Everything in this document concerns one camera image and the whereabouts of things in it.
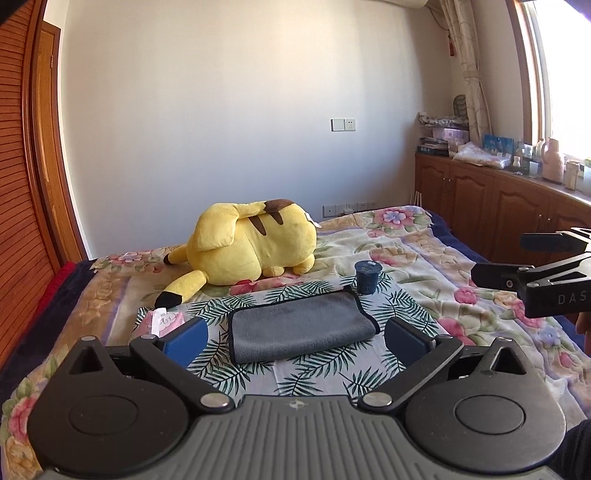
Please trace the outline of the purple grey microfiber towel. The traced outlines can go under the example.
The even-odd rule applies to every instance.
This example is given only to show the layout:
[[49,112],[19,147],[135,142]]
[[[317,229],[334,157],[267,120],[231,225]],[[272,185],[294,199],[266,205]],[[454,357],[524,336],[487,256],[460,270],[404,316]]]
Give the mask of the purple grey microfiber towel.
[[228,349],[235,364],[318,353],[369,340],[380,332],[377,320],[349,288],[228,315]]

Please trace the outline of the pink tissue box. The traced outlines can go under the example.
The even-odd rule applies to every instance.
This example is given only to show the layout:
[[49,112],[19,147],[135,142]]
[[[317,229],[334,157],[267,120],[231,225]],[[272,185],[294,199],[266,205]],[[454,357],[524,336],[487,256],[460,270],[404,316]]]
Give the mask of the pink tissue box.
[[165,308],[157,308],[148,311],[139,321],[137,328],[134,330],[134,335],[142,336],[152,334],[161,338],[179,328],[184,323],[185,318],[182,312],[173,312],[167,311]]

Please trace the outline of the wooden low cabinet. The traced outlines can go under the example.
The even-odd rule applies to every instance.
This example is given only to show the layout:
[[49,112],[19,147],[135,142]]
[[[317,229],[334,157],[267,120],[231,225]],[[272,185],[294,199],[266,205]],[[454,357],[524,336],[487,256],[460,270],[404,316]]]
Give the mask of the wooden low cabinet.
[[562,186],[451,158],[415,155],[420,205],[445,220],[452,234],[486,259],[542,265],[562,253],[531,252],[524,233],[590,226],[590,199]]

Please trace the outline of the pink ceramic jug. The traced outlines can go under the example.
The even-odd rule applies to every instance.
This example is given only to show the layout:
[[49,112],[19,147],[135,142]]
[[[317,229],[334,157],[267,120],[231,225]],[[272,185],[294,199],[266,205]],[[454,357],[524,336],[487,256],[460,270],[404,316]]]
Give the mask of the pink ceramic jug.
[[561,184],[564,176],[564,161],[560,154],[559,142],[547,138],[542,146],[542,177],[552,183]]

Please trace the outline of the palm leaf print cloth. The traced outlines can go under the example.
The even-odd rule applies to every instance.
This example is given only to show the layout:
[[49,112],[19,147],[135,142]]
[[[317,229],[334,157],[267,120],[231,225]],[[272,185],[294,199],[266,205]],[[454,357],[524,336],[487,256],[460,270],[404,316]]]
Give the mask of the palm leaf print cloth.
[[435,320],[387,274],[370,295],[356,280],[314,280],[259,293],[179,305],[162,315],[139,309],[135,335],[175,334],[164,354],[235,401],[245,395],[346,395],[356,401],[404,371],[414,336],[389,349],[386,326],[398,318],[432,339]]

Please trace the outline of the floral bed quilt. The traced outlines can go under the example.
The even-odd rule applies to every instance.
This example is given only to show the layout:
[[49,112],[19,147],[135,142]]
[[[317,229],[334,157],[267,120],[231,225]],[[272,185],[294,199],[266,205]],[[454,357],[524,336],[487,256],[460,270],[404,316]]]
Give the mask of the floral bed quilt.
[[[126,344],[157,295],[185,267],[164,263],[165,250],[131,251],[79,264],[62,284],[1,375],[1,475],[31,479],[39,465],[27,438],[31,409],[74,343],[92,335]],[[231,287],[202,289],[182,308],[208,325],[208,341],[190,371],[226,395],[347,395],[356,399],[403,365],[381,336],[276,362],[232,364],[228,314],[245,306],[339,290],[355,282],[362,260],[383,270],[376,294],[363,300],[380,323],[398,316],[428,335],[448,333],[468,345],[514,339],[564,411],[569,426],[590,415],[590,359],[571,324],[530,318],[514,293],[477,288],[478,256],[437,215],[416,206],[390,207],[322,223],[315,266]]]

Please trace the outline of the dark blue cup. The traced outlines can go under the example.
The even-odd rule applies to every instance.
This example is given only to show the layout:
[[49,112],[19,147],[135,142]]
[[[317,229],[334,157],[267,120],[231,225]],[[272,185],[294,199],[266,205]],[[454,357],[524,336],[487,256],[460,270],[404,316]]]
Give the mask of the dark blue cup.
[[361,295],[372,295],[377,291],[382,265],[374,260],[356,262],[356,292]]

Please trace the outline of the blue photo card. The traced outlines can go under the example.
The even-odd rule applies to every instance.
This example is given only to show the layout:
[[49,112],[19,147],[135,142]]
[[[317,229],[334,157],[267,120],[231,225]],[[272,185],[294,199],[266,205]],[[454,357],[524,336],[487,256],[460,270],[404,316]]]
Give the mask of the blue photo card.
[[515,151],[512,138],[485,134],[482,147],[491,155],[511,160]]

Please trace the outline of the clear plastic bag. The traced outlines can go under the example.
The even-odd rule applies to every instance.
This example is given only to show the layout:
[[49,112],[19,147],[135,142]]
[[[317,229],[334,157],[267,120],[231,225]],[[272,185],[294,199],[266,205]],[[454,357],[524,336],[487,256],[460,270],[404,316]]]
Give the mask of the clear plastic bag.
[[468,163],[479,167],[488,167],[503,170],[510,166],[511,158],[503,155],[494,155],[481,149],[473,142],[460,145],[458,152],[453,157],[454,161]]

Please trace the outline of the yellow plush toy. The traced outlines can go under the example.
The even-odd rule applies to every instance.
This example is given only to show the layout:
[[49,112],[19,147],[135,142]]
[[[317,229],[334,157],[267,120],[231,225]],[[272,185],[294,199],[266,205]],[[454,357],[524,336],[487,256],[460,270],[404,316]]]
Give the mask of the yellow plush toy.
[[304,275],[315,265],[321,225],[287,199],[215,203],[202,213],[190,238],[166,254],[167,265],[191,270],[158,295],[156,308],[187,302],[206,284],[231,286],[259,277],[278,277],[290,269]]

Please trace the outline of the red blanket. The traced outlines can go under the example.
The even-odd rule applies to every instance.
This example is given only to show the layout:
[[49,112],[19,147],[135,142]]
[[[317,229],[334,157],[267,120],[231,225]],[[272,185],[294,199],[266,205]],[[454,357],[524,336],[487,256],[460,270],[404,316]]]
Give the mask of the red blanket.
[[39,302],[37,303],[36,310],[32,317],[34,322],[43,314],[46,310],[48,305],[52,302],[53,298],[63,285],[63,283],[72,275],[72,273],[76,270],[77,264],[74,262],[68,261],[65,263],[61,269],[54,275],[52,280],[48,283],[47,287],[43,295],[41,296]]

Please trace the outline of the stack of boxes and books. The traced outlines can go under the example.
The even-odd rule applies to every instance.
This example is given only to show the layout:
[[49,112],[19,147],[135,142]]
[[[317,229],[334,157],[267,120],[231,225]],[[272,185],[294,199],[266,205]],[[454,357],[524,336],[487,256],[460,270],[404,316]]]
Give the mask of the stack of boxes and books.
[[470,141],[469,121],[465,117],[434,117],[419,112],[417,120],[422,132],[419,141],[421,146],[454,155]]

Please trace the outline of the wooden slatted wardrobe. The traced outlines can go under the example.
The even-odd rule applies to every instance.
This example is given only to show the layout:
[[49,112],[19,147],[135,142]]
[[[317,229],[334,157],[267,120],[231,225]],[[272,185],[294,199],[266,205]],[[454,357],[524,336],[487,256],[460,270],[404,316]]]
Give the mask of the wooden slatted wardrobe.
[[1,363],[32,326],[60,268],[37,171],[32,77],[46,3],[26,1],[1,25]]

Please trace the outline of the patterned beige curtain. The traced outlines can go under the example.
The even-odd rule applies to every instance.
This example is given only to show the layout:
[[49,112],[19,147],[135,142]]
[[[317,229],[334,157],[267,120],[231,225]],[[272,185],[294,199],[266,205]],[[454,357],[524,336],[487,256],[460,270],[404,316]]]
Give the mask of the patterned beige curtain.
[[491,120],[481,71],[476,21],[469,0],[442,0],[441,6],[452,43],[459,55],[465,85],[470,139],[481,144],[491,132]]

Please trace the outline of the white wall switch socket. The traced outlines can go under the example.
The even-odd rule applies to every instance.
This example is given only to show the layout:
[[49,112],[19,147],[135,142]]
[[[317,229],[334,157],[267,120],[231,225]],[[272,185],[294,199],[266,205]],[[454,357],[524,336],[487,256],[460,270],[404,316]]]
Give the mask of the white wall switch socket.
[[355,119],[332,118],[331,130],[333,132],[355,132],[356,131],[356,120]]

